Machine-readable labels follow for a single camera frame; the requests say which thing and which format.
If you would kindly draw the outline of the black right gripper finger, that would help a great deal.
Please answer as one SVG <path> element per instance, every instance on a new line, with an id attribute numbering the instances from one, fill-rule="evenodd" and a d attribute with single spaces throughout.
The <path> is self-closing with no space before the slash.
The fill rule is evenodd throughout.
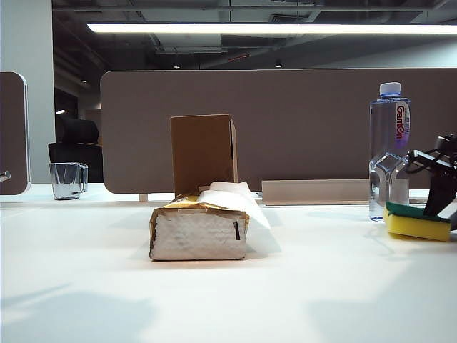
<path id="1" fill-rule="evenodd" d="M 446 173 L 431 175 L 431 185 L 423 214 L 437 216 L 456 198 L 456 176 Z"/>
<path id="2" fill-rule="evenodd" d="M 457 204 L 449 204 L 438 215 L 450 220 L 452 232 L 457 230 Z"/>

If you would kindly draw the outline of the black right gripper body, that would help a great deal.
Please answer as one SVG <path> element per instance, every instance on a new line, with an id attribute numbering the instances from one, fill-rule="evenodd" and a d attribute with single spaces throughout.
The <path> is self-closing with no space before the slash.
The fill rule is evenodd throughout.
<path id="1" fill-rule="evenodd" d="M 449 134 L 446 136 L 439 136 L 436 140 L 434 149 L 434 159 L 444 161 L 450 165 L 449 168 L 443 169 L 436 167 L 433 175 L 435 177 L 443 177 L 449 179 L 456 178 L 456 135 Z"/>

